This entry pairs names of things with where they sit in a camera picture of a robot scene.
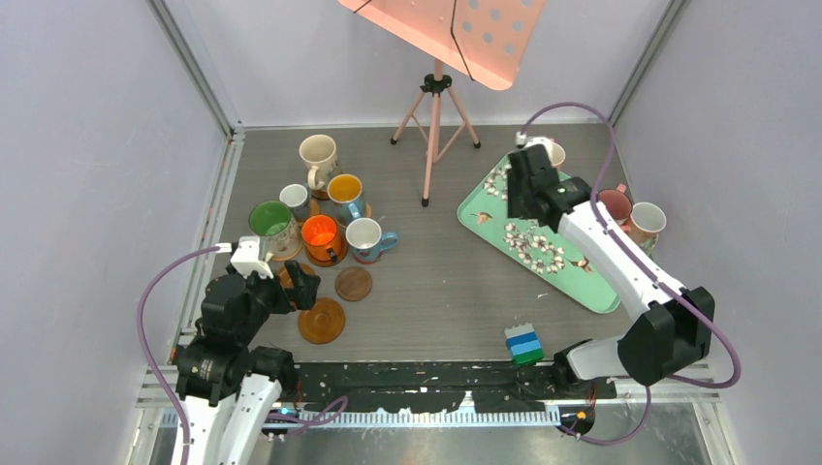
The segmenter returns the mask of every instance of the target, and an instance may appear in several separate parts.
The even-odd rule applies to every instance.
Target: stacked blocks
[[[505,339],[505,346],[517,366],[535,363],[545,356],[531,324],[505,329]]]

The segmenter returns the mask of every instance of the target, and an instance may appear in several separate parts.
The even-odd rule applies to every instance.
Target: ceramic mug
[[[624,225],[634,209],[631,199],[625,194],[627,188],[624,184],[619,184],[616,189],[599,191],[599,201],[605,204],[605,208],[618,225]]]
[[[565,163],[565,149],[562,145],[554,142],[553,139],[538,137],[530,138],[525,144],[526,147],[541,143],[547,147],[548,159],[551,161],[551,166],[557,171],[562,171],[562,164]]]
[[[383,252],[396,246],[396,232],[383,233],[380,224],[370,218],[359,218],[348,225],[345,240],[354,248],[354,260],[361,264],[373,264]]]
[[[324,134],[303,140],[300,158],[308,168],[308,187],[312,190],[325,191],[329,181],[342,173],[336,156],[336,142]]]
[[[329,199],[334,203],[334,218],[342,226],[366,216],[363,183],[353,174],[341,174],[332,179]]]
[[[344,239],[332,217],[317,215],[305,220],[302,240],[305,241],[306,252],[316,261],[336,264],[341,260]]]
[[[288,205],[291,214],[299,223],[311,216],[311,197],[302,184],[290,184],[280,191],[280,201]]]
[[[266,242],[266,262],[293,258],[302,248],[300,229],[289,207],[281,201],[264,201],[251,210],[251,231]]]
[[[659,233],[665,229],[667,223],[668,219],[662,208],[647,201],[640,201],[634,203],[631,216],[622,226],[622,230],[648,253],[656,246]]]

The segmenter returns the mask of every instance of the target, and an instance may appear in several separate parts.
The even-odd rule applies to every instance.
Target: blue mug handle
[[[388,250],[396,246],[398,242],[399,236],[396,235],[396,232],[386,232],[380,239],[380,246],[383,248],[383,250]]]
[[[363,217],[360,214],[360,211],[357,209],[357,206],[354,205],[353,203],[348,204],[348,210],[351,212],[352,221]]]

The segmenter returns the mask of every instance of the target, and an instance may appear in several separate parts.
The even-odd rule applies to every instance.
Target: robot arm
[[[664,282],[679,290],[712,320],[713,298],[708,291],[688,290],[652,262],[602,202],[591,204],[590,188],[584,181],[578,177],[560,181],[541,139],[510,153],[509,160],[508,216],[537,220],[579,248],[614,288],[633,322],[624,335],[584,341],[554,355],[560,383],[627,375],[651,386],[708,354],[709,330],[658,285]],[[594,208],[606,219],[605,226],[597,221]],[[640,263],[631,260],[615,239]],[[654,270],[657,281],[651,281],[641,265]]]
[[[240,238],[228,274],[205,288],[197,336],[174,357],[191,439],[183,445],[177,434],[172,463],[185,447],[190,465],[247,463],[271,405],[297,383],[291,353],[249,352],[248,345],[269,315],[311,309],[320,278],[288,261],[294,286],[284,289],[266,263],[265,245],[257,236]]]

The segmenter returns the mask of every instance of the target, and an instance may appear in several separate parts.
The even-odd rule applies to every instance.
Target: mint green tray
[[[588,310],[613,312],[619,305],[617,293],[581,252],[547,226],[508,218],[508,168],[508,157],[502,157],[459,205],[459,222]],[[570,176],[561,173],[560,177]]]

